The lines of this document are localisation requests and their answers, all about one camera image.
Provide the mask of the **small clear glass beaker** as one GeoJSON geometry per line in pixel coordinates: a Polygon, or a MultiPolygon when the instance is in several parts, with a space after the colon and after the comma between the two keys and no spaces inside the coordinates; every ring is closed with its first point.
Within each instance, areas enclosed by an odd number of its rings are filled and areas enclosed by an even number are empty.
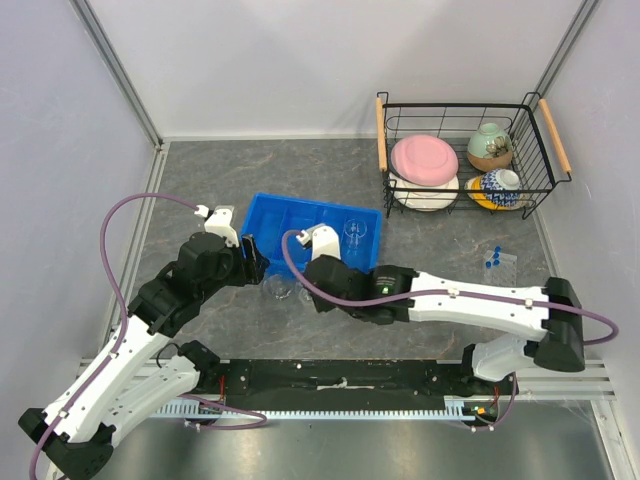
{"type": "Polygon", "coordinates": [[[297,285],[297,296],[298,299],[305,305],[313,303],[312,295],[301,284],[297,285]]]}

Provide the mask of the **clear acrylic tube rack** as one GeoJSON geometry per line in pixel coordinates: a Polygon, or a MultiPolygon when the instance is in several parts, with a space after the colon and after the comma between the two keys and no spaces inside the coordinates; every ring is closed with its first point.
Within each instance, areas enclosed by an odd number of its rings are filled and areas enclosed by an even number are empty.
{"type": "Polygon", "coordinates": [[[490,286],[515,287],[517,285],[517,257],[501,252],[499,264],[487,269],[484,264],[489,261],[493,252],[494,250],[487,250],[483,255],[483,283],[490,286]]]}

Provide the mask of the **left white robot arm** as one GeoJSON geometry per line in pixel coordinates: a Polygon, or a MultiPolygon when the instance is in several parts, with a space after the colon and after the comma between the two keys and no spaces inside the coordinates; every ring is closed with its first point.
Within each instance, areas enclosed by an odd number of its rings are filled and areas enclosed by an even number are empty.
{"type": "Polygon", "coordinates": [[[123,389],[151,355],[191,320],[224,287],[257,285],[269,261],[252,235],[234,246],[214,233],[193,234],[125,309],[125,317],[104,349],[74,384],[44,409],[29,408],[20,428],[65,479],[91,479],[134,426],[172,398],[216,388],[220,358],[198,341],[179,347],[177,356],[127,397],[123,389]]]}

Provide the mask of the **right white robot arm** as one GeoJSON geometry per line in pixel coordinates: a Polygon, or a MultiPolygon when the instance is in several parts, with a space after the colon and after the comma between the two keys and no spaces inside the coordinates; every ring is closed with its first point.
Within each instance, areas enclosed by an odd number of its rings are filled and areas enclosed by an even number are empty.
{"type": "Polygon", "coordinates": [[[561,373],[585,368],[580,303],[562,278],[542,287],[496,287],[394,265],[363,272],[327,255],[309,262],[304,278],[319,312],[338,308],[377,325],[450,322],[500,332],[465,349],[457,377],[469,393],[530,366],[561,373]]]}

